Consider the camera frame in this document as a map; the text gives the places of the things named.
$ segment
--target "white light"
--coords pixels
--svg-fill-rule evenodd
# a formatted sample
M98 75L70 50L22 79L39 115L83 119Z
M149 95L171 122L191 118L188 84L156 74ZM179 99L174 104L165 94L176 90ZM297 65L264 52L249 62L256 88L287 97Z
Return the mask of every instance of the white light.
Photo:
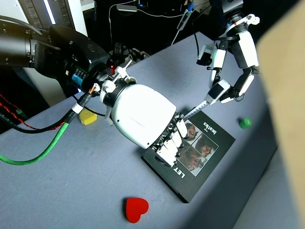
M49 5L49 3L48 3L48 0L43 0L43 2L44 2L44 5L45 5L46 8L47 8L47 12L48 12L48 14L49 14L49 17L50 17L50 19L51 19L52 24L55 25L56 23L55 23L55 20L54 20L54 17L53 17L53 14L52 14L50 5Z

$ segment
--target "gray table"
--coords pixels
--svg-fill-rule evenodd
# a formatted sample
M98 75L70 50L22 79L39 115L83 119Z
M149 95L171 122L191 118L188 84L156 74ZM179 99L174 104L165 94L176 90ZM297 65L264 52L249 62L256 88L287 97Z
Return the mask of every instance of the gray table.
M201 34L198 40L200 45L211 42ZM186 111L208 91L210 72L195 62L191 36L128 72ZM233 56L227 55L221 76L234 83L241 73ZM28 122L47 126L74 102L68 98ZM88 106L105 112L97 98ZM179 200L141 160L143 150L114 126L102 118L89 126L75 119L42 161L23 167L0 163L0 228L232 228L276 148L260 79L255 78L241 102L216 103L204 111L236 141L190 204ZM237 119L243 117L252 119L251 128L239 127ZM15 160L35 157L54 134L9 130L0 136L0 153ZM123 200L128 197L150 204L137 224L123 214Z

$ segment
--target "heart-shaped object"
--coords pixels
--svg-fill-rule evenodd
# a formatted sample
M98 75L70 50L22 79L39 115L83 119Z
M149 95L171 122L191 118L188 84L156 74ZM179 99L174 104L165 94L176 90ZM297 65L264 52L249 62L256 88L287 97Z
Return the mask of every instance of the heart-shaped object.
M142 198L129 198L126 201L126 216L129 222L136 223L148 211L148 202Z

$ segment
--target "green bottle cap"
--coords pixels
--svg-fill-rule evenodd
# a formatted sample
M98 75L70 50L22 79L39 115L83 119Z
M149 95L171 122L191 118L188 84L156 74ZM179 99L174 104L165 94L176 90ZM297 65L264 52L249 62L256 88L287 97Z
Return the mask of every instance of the green bottle cap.
M242 122L239 123L239 126L242 129L247 129L252 125L252 121L250 118L245 118Z

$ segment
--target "album cover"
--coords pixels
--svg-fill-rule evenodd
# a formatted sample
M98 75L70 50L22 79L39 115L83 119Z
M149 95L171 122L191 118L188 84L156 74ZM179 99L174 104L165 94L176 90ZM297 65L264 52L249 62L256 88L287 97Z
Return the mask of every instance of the album cover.
M148 149L143 160L186 203L189 203L216 168L235 139L202 111L185 121L187 137L179 148L177 165L165 166Z

